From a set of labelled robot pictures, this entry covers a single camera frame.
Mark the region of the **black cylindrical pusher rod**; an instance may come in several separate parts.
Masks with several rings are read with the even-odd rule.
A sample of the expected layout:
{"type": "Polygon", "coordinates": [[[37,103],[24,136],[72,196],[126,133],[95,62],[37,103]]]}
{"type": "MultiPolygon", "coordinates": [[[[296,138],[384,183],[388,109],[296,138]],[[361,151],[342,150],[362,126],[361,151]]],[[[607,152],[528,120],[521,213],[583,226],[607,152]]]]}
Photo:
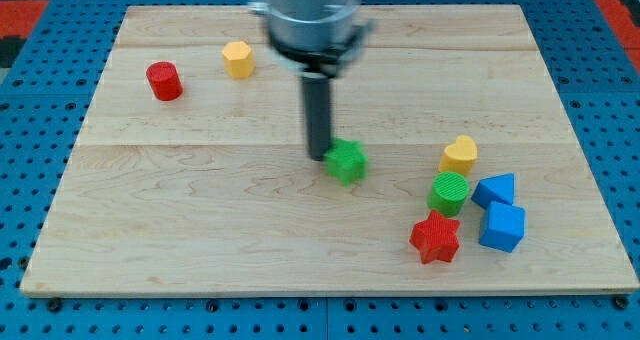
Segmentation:
{"type": "Polygon", "coordinates": [[[308,155],[314,161],[323,161],[332,141],[330,79],[320,73],[304,73],[301,94],[308,155]]]}

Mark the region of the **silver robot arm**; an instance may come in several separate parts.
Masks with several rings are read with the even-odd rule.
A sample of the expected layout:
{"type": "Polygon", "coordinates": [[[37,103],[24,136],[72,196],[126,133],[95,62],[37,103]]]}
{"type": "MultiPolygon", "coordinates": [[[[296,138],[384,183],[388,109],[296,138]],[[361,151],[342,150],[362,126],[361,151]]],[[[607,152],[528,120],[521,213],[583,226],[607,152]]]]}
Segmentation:
{"type": "Polygon", "coordinates": [[[357,61],[375,22],[359,14],[360,0],[256,0],[275,58],[300,79],[307,153],[324,159],[333,137],[331,81],[357,61]]]}

